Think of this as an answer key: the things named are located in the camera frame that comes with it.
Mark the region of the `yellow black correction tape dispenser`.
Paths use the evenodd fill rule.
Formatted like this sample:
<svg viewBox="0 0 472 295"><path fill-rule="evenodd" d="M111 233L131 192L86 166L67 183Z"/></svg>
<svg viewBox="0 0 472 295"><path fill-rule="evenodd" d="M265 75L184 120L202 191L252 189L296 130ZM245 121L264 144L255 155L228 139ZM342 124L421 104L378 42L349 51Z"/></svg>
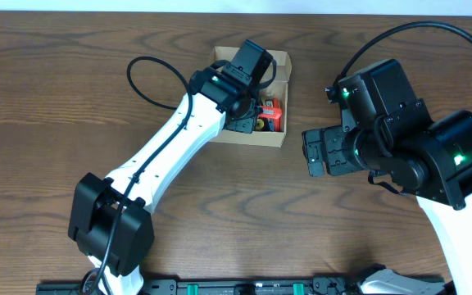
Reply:
<svg viewBox="0 0 472 295"><path fill-rule="evenodd" d="M263 131L266 126L266 123L262 118L256 120L255 131Z"/></svg>

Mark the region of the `red utility knife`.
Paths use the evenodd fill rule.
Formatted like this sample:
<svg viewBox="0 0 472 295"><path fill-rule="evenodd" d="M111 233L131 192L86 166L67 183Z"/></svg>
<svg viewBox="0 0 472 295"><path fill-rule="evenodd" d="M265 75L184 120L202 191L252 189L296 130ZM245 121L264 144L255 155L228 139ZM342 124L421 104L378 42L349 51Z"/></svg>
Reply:
<svg viewBox="0 0 472 295"><path fill-rule="evenodd" d="M259 114L260 118L265 118L269 120L279 120L282 116L282 110L277 107L268 107L262 106L261 113Z"/></svg>

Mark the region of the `cardboard box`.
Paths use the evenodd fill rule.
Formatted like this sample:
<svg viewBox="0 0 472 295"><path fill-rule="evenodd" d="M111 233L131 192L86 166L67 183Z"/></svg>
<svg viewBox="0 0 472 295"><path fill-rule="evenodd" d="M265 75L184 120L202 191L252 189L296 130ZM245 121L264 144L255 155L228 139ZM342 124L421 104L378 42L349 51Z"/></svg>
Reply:
<svg viewBox="0 0 472 295"><path fill-rule="evenodd" d="M282 146L287 133L288 86L293 66L287 52L268 50L268 53L276 60L276 76L270 86L261 90L261 94L267 98L277 98L279 100L279 106L282 110L279 131L254 131L251 134L244 134L224 129L211 140L212 142L274 148Z"/></svg>

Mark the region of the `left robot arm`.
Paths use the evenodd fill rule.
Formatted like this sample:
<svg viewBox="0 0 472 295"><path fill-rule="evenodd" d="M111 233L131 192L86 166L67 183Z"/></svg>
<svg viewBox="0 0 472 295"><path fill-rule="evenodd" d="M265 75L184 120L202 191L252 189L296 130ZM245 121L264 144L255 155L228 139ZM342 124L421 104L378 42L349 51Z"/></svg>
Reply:
<svg viewBox="0 0 472 295"><path fill-rule="evenodd" d="M263 75L229 65L196 72L172 117L134 156L103 179L87 173L77 183L68 235L94 265L79 293L141 290L157 203L192 157L233 121L252 132L256 96L267 85Z"/></svg>

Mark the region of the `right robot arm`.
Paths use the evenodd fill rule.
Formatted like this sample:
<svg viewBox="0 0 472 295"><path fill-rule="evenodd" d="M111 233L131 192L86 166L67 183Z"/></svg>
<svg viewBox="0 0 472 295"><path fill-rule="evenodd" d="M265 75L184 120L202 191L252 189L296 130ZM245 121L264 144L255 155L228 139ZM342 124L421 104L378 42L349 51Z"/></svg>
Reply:
<svg viewBox="0 0 472 295"><path fill-rule="evenodd" d="M432 121L423 100L367 128L337 125L302 133L311 176L367 171L370 184L396 195L413 195L441 244L453 287L472 294L472 112L456 111Z"/></svg>

